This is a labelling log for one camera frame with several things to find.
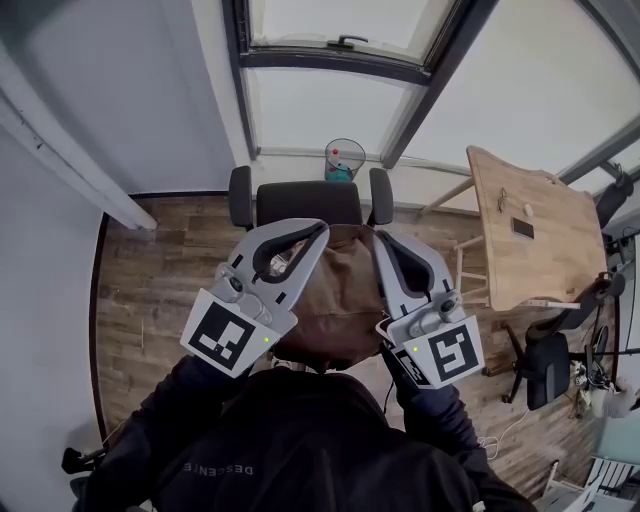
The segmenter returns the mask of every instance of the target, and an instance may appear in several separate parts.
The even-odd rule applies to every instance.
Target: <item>dark jacket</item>
[[[151,498],[161,512],[535,510],[489,468],[455,388],[396,382],[406,434],[348,376],[232,381],[187,356],[132,415],[80,509]]]

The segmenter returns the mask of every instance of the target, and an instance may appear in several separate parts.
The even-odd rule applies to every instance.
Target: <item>black office chair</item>
[[[393,221],[393,192],[384,169],[369,171],[372,210],[367,225]],[[234,226],[253,228],[251,168],[237,167],[229,180],[229,213]],[[294,181],[260,185],[256,225],[293,217],[321,219],[327,224],[362,224],[358,187],[353,182]]]
[[[524,351],[511,326],[502,324],[516,353],[513,363],[516,379],[511,394],[502,397],[504,403],[513,402],[523,378],[527,379],[527,406],[532,411],[552,402],[569,389],[570,361],[586,362],[585,354],[570,353],[567,337],[560,331],[577,329],[595,308],[604,304],[607,297],[617,297],[624,291],[622,274],[613,274],[610,279],[607,275],[600,274],[578,297],[580,309],[565,309],[554,318],[531,324],[525,334]]]
[[[596,213],[600,222],[600,229],[603,229],[611,217],[624,204],[627,198],[633,194],[633,181],[631,177],[625,173],[620,173],[615,183],[609,185],[598,199],[596,203]]]

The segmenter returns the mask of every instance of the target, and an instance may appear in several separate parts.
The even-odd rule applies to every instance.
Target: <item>brown paper bag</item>
[[[373,264],[373,230],[333,225],[329,243],[293,313],[298,325],[275,347],[279,359],[318,373],[344,370],[376,354],[383,301]]]

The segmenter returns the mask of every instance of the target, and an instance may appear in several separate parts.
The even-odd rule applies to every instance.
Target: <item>wooden tabletop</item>
[[[506,311],[534,298],[571,302],[607,269],[592,197],[545,171],[527,171],[467,148],[487,251],[491,307]],[[498,200],[506,192],[502,213]],[[527,217],[529,204],[533,217]],[[533,225],[534,240],[513,232],[512,217]]]

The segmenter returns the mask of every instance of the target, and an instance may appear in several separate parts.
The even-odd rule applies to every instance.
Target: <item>person's arm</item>
[[[114,512],[145,501],[160,472],[211,426],[248,373],[231,379],[197,357],[183,357],[127,420],[89,477],[79,510]]]
[[[420,390],[392,354],[383,349],[382,355],[398,389],[406,433],[453,457],[476,486],[487,510],[535,511],[527,499],[489,467],[458,390],[453,386]]]

